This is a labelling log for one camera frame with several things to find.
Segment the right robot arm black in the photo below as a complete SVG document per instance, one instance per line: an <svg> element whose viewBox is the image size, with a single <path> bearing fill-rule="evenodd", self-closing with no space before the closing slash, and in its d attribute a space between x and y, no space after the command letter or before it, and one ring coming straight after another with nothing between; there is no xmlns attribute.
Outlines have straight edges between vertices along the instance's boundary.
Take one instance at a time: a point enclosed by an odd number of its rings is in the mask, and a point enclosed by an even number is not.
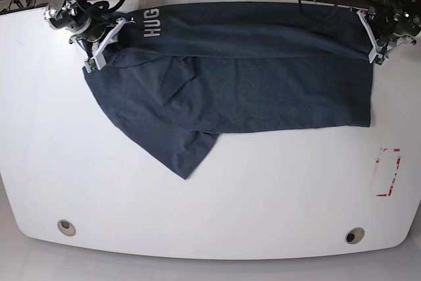
<svg viewBox="0 0 421 281"><path fill-rule="evenodd" d="M44 19L54 30L65 29L72 33L70 43L75 43L85 57L88 70L100 70L106 65L103 52L117 42L118 33L128 23L116 14L125 0L114 6L108 1L91 3L89 0L51 0L46 6Z"/></svg>

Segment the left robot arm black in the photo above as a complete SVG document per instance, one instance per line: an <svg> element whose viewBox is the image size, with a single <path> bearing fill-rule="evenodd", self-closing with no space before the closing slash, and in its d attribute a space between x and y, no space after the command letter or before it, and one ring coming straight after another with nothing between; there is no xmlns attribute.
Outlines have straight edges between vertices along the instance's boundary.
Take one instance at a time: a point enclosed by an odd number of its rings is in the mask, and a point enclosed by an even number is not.
<svg viewBox="0 0 421 281"><path fill-rule="evenodd" d="M368 34L370 63L382 65L402 44L416 45L420 38L420 0L361 0L366 7L351 7Z"/></svg>

